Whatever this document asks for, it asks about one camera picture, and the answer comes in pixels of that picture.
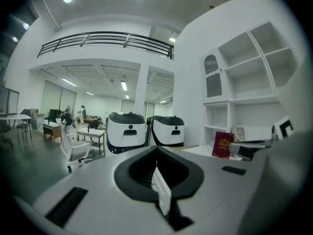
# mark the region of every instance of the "office chair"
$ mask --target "office chair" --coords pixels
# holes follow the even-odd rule
[[[60,121],[56,120],[56,122],[60,126],[62,133],[62,143],[60,145],[60,148],[67,158],[68,171],[71,172],[71,165],[78,165],[78,167],[80,167],[85,165],[85,162],[92,161],[92,159],[85,159],[88,157],[89,154],[92,154],[94,152],[91,144],[84,141],[71,141],[69,137],[77,134],[73,133],[67,135]]]
[[[22,110],[21,114],[31,117],[30,109],[24,109],[24,110]],[[17,129],[17,131],[18,131],[19,129],[22,129],[22,130],[27,131],[27,128],[29,128],[30,139],[33,140],[32,137],[31,137],[30,123],[31,123],[31,119],[27,119],[26,122],[25,122],[25,121],[22,121],[22,123],[20,123],[20,124],[18,124],[18,125],[16,126],[16,129]]]
[[[11,146],[11,148],[14,149],[12,140],[8,138],[10,131],[11,127],[6,123],[6,120],[0,120],[0,137],[1,137],[0,142],[2,144],[8,143]]]

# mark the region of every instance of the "balcony railing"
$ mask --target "balcony railing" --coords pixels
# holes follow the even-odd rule
[[[116,31],[94,31],[59,38],[44,44],[37,57],[63,48],[99,45],[117,45],[123,48],[127,47],[153,52],[170,59],[174,58],[173,45],[150,37]]]

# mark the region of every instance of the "black panel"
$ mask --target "black panel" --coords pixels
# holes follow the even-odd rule
[[[124,136],[135,136],[135,135],[137,135],[137,131],[136,130],[125,130],[123,135]]]
[[[145,123],[145,119],[142,115],[134,114],[134,113],[119,114],[116,112],[112,112],[109,115],[109,118],[115,123],[123,123],[123,124],[142,124],[142,123]]]
[[[63,227],[87,192],[85,189],[74,187],[45,217]]]
[[[172,135],[179,135],[180,131],[172,131]]]
[[[242,175],[242,176],[246,173],[245,169],[240,169],[240,168],[236,168],[236,167],[232,167],[232,166],[224,166],[222,168],[222,170],[232,172],[232,173]]]
[[[155,119],[162,124],[173,125],[173,126],[181,126],[184,125],[184,121],[179,117],[162,117],[162,116],[152,116],[149,119]]]

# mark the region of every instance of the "white desk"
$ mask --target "white desk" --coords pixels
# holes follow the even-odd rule
[[[89,129],[89,132],[88,132],[88,128],[82,128],[77,131],[77,141],[79,141],[79,135],[84,136],[84,139],[85,137],[98,138],[99,154],[101,154],[102,145],[103,145],[103,153],[104,153],[104,134],[105,134],[105,131],[102,131],[102,130]],[[101,137],[103,137],[103,144],[100,143]]]
[[[12,129],[15,129],[16,120],[28,120],[28,119],[31,119],[31,117],[24,115],[24,114],[16,114],[16,115],[10,115],[10,116],[6,116],[6,117],[0,117],[0,120],[9,120],[9,121],[13,120]],[[30,137],[30,127],[29,127],[29,129],[27,128],[27,133],[28,133],[28,135],[27,134],[25,134],[25,135],[26,135],[26,143],[28,144],[27,139],[28,139],[28,136]],[[30,143],[31,149],[33,150],[33,144],[31,142],[31,138],[29,139],[29,143]]]

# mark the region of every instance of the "passport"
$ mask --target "passport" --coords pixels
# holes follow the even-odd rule
[[[230,156],[229,145],[232,142],[234,142],[234,134],[216,132],[212,156],[228,159]]]

